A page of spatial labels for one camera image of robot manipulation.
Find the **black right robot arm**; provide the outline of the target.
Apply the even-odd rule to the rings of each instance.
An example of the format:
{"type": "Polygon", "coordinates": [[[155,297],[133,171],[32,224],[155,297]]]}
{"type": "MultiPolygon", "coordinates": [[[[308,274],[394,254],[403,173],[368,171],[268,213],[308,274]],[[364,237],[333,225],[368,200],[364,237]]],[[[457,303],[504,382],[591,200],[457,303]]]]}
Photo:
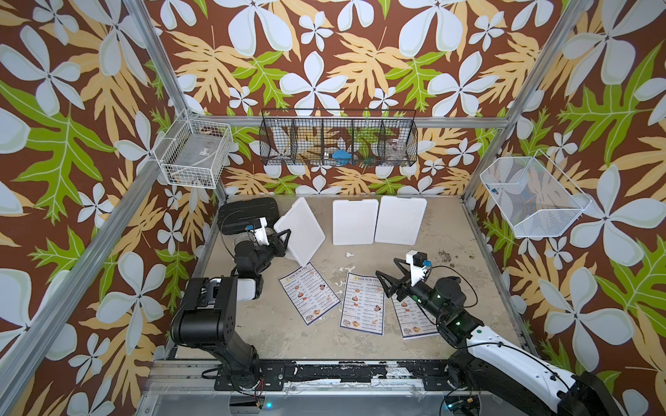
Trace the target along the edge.
{"type": "Polygon", "coordinates": [[[435,268],[423,252],[394,261],[402,277],[376,272],[387,297],[411,299],[432,315],[437,333],[455,352],[447,376],[456,388],[488,391],[527,415],[619,415],[620,405],[594,374],[577,375],[510,343],[466,308],[463,277],[454,273],[434,285],[435,268]]]}

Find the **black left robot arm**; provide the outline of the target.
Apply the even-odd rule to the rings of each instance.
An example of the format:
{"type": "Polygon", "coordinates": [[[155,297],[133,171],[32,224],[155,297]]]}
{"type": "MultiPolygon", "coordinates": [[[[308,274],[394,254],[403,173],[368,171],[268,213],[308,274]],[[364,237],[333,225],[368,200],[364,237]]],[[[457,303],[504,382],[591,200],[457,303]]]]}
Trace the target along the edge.
{"type": "Polygon", "coordinates": [[[291,230],[272,232],[267,244],[250,237],[235,246],[235,263],[229,277],[190,280],[171,325],[170,336],[178,346],[197,348],[220,362],[218,379],[241,393],[260,383],[260,359],[253,345],[236,333],[239,291],[248,289],[251,300],[260,297],[262,273],[274,258],[286,255],[291,230]]]}

